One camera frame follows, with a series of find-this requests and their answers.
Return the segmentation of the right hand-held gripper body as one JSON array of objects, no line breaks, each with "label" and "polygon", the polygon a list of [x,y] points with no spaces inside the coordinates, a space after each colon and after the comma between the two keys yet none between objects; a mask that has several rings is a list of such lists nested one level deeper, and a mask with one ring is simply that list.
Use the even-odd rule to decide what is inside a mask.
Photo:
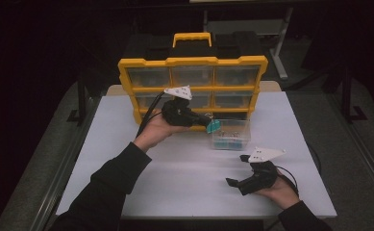
[{"label": "right hand-held gripper body", "polygon": [[284,149],[255,147],[250,154],[249,165],[253,175],[238,182],[237,188],[242,195],[270,188],[277,179],[277,167],[272,160],[286,154]]}]

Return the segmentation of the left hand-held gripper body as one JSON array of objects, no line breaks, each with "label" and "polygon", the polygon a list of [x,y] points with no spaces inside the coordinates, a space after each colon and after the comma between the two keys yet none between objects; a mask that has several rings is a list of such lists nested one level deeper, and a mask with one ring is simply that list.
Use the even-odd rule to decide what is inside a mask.
[{"label": "left hand-held gripper body", "polygon": [[203,115],[195,113],[188,107],[192,99],[190,86],[167,88],[163,92],[173,96],[172,100],[162,106],[162,117],[168,124],[191,127],[198,125],[197,123],[205,123]]}]

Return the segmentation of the teal binder clip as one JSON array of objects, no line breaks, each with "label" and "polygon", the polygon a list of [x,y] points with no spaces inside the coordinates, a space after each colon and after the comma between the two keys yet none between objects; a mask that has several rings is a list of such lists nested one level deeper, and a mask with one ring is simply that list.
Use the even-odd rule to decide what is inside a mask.
[{"label": "teal binder clip", "polygon": [[221,123],[219,119],[213,119],[208,126],[206,127],[206,131],[208,134],[211,134],[215,131],[218,131],[221,127]]},{"label": "teal binder clip", "polygon": [[212,144],[215,149],[226,149],[228,147],[228,136],[224,131],[213,134]]},{"label": "teal binder clip", "polygon": [[239,132],[233,132],[229,135],[228,146],[231,150],[241,150],[242,142]]}]

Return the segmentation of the clear plastic drawer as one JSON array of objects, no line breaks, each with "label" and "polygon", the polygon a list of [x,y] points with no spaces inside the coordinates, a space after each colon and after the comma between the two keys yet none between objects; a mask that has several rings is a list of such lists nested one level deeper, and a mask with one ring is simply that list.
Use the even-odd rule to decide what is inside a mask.
[{"label": "clear plastic drawer", "polygon": [[251,141],[249,120],[215,119],[207,131],[212,135],[214,149],[241,151]]}]

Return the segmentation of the person's right hand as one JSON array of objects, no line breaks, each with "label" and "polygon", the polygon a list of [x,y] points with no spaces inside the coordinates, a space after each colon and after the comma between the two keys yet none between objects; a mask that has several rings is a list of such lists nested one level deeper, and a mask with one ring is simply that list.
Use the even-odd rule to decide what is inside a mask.
[{"label": "person's right hand", "polygon": [[288,209],[300,201],[294,189],[282,176],[278,176],[275,183],[270,188],[256,191],[256,194],[271,199],[283,210]]}]

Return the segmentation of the person's left hand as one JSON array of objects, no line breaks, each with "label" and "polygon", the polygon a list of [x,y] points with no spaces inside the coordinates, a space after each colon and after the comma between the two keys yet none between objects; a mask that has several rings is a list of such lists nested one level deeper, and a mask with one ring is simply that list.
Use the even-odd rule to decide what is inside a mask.
[{"label": "person's left hand", "polygon": [[133,141],[133,144],[143,152],[147,152],[150,148],[153,148],[173,134],[188,130],[184,126],[172,126],[168,124],[162,117],[160,110],[154,110],[153,114],[143,131]]}]

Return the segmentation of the yellow black organizer cabinet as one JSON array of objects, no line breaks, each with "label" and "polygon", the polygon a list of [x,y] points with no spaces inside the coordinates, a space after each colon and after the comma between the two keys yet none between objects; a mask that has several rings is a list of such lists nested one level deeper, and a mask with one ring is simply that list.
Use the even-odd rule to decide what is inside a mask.
[{"label": "yellow black organizer cabinet", "polygon": [[120,83],[137,124],[159,108],[166,89],[190,87],[189,107],[216,119],[248,119],[255,111],[268,59],[250,31],[226,35],[133,35],[118,62]]}]

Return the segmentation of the set of clear organizer drawers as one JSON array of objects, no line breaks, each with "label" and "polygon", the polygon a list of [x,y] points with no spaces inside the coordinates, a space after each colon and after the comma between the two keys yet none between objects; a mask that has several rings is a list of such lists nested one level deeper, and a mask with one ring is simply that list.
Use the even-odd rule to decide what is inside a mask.
[{"label": "set of clear organizer drawers", "polygon": [[255,65],[182,65],[128,67],[120,81],[130,96],[140,123],[150,105],[166,88],[190,86],[189,107],[217,118],[245,119],[255,109],[262,76]]}]

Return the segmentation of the black metal stand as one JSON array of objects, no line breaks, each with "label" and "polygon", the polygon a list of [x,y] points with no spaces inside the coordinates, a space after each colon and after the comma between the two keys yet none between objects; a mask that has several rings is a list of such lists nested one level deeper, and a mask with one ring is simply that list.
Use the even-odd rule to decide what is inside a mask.
[{"label": "black metal stand", "polygon": [[367,120],[366,114],[359,106],[351,105],[352,75],[346,64],[343,66],[341,89],[341,114],[345,120],[349,124],[357,120]]},{"label": "black metal stand", "polygon": [[77,77],[77,99],[78,108],[70,112],[67,121],[76,122],[78,126],[81,126],[87,116],[88,102],[86,81],[83,74],[79,74]]}]

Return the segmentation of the grey desk with metal legs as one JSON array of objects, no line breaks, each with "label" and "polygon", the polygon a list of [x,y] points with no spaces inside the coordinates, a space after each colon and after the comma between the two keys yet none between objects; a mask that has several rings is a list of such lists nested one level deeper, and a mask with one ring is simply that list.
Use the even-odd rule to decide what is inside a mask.
[{"label": "grey desk with metal legs", "polygon": [[270,56],[281,80],[287,80],[288,75],[280,58],[280,52],[286,38],[293,8],[287,8],[286,14],[280,19],[254,20],[209,20],[209,12],[204,11],[203,30],[213,34],[230,34],[235,31],[254,31],[260,37],[274,37],[276,44],[269,49]]}]

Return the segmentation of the metal floor rail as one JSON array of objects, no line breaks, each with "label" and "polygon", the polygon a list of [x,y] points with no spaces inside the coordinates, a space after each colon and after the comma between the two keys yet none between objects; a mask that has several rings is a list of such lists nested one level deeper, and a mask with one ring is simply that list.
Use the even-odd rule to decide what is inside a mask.
[{"label": "metal floor rail", "polygon": [[359,121],[373,122],[373,119],[369,119],[359,106],[351,106],[346,110],[342,110],[341,101],[333,94],[328,94],[327,100],[335,111],[336,116],[339,118],[352,143],[357,147],[357,153],[360,155],[360,159],[367,168],[368,175],[374,184],[374,153],[369,149],[367,142],[363,140],[361,133],[355,127],[355,124]]},{"label": "metal floor rail", "polygon": [[78,108],[78,99],[73,97],[64,98],[51,119],[31,161],[32,176],[43,192],[39,194],[29,231],[44,231],[55,215],[99,102],[100,97],[88,97],[87,116],[81,126],[67,121],[70,112]]}]

